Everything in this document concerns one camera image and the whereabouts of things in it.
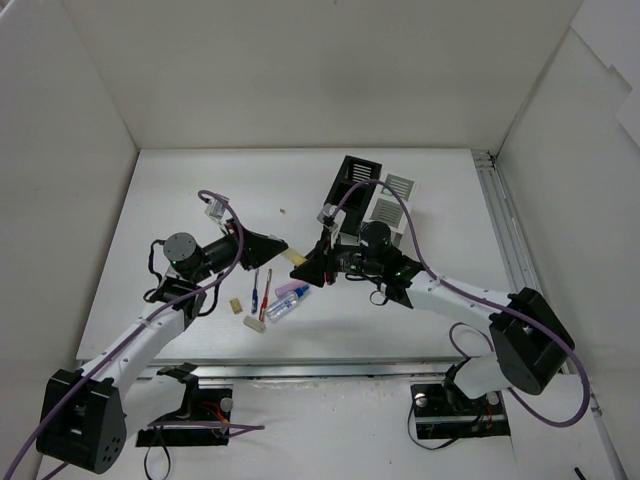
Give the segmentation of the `yellow highlighter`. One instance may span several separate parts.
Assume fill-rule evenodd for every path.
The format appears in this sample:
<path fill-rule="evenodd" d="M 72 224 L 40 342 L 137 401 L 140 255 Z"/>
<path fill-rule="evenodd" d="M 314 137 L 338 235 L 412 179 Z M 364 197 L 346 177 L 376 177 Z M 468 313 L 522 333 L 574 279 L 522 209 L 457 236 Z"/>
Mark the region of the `yellow highlighter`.
<path fill-rule="evenodd" d="M 296 250 L 292 248 L 286 249 L 284 252 L 281 253 L 281 255 L 287 261 L 292 263 L 294 266 L 300 266 L 306 261 L 306 258 L 304 255 L 298 253 Z"/>

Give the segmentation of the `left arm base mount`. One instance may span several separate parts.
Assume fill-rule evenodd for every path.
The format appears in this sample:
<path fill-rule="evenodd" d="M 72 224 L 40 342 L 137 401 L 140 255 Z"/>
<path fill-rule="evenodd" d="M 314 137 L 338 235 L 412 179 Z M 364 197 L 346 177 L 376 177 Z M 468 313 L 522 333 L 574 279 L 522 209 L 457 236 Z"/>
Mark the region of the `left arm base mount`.
<path fill-rule="evenodd" d="M 173 378 L 186 385 L 185 395 L 179 409 L 156 419 L 158 427 L 140 430 L 135 446 L 142 447 L 210 447 L 227 446 L 229 429 L 206 427 L 195 422 L 227 423 L 231 420 L 233 388 L 231 386 L 205 386 L 195 375 L 196 366 L 184 363 L 174 367 L 163 367 L 157 371 L 162 378 Z"/>

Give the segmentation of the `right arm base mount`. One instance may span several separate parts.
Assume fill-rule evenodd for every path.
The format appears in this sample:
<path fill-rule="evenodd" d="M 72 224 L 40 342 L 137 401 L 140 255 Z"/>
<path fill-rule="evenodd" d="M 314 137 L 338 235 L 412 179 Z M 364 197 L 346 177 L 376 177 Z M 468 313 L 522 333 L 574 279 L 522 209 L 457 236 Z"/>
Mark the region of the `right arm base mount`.
<path fill-rule="evenodd" d="M 436 383 L 412 384 L 407 432 L 418 447 L 438 451 L 466 439 L 511 434 L 502 397 L 494 392 L 452 406 Z"/>

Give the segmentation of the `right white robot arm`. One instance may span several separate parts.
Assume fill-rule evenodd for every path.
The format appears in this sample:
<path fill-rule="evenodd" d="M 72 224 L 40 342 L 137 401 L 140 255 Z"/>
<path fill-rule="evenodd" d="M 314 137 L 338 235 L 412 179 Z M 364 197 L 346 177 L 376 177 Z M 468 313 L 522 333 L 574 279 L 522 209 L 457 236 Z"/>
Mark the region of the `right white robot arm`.
<path fill-rule="evenodd" d="M 430 273 L 393 246 L 391 230 L 382 222 L 364 225 L 355 245 L 323 232 L 290 276 L 323 287 L 340 274 L 363 277 L 391 302 L 435 312 L 490 337 L 492 352 L 465 360 L 447 374 L 442 398 L 455 412 L 468 410 L 490 391 L 541 394 L 575 347 L 539 292 L 491 291 Z"/>

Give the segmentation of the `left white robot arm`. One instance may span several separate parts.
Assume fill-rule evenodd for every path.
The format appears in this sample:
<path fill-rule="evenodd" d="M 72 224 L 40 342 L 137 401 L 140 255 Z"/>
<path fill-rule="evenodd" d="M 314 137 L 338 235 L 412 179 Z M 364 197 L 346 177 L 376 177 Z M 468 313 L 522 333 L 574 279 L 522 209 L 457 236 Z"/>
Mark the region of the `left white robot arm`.
<path fill-rule="evenodd" d="M 191 418 L 199 409 L 193 366 L 165 367 L 145 386 L 139 375 L 161 350 L 198 318 L 207 293 L 235 266 L 257 269 L 287 250 L 274 236 L 254 233 L 229 219 L 222 238 L 200 246 L 179 232 L 161 241 L 169 268 L 147 310 L 109 347 L 75 371 L 58 370 L 48 381 L 36 449 L 95 474 L 109 470 L 126 440 L 162 416 Z"/>

